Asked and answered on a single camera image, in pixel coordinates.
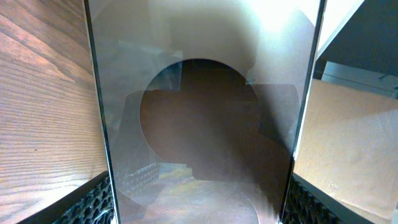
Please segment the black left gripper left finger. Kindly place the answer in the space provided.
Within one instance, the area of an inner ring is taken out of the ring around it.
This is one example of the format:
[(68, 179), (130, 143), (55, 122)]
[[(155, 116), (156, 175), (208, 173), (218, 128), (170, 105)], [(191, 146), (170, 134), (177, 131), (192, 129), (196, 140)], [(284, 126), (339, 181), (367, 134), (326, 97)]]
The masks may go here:
[(109, 174), (104, 171), (81, 187), (20, 224), (109, 224), (114, 219), (114, 201)]

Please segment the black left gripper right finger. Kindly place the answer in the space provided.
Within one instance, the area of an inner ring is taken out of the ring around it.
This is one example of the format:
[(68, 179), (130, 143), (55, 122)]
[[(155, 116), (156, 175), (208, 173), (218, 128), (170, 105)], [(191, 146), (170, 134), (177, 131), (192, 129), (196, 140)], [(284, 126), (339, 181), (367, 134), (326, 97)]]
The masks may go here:
[(302, 177), (293, 174), (283, 224), (372, 224)]

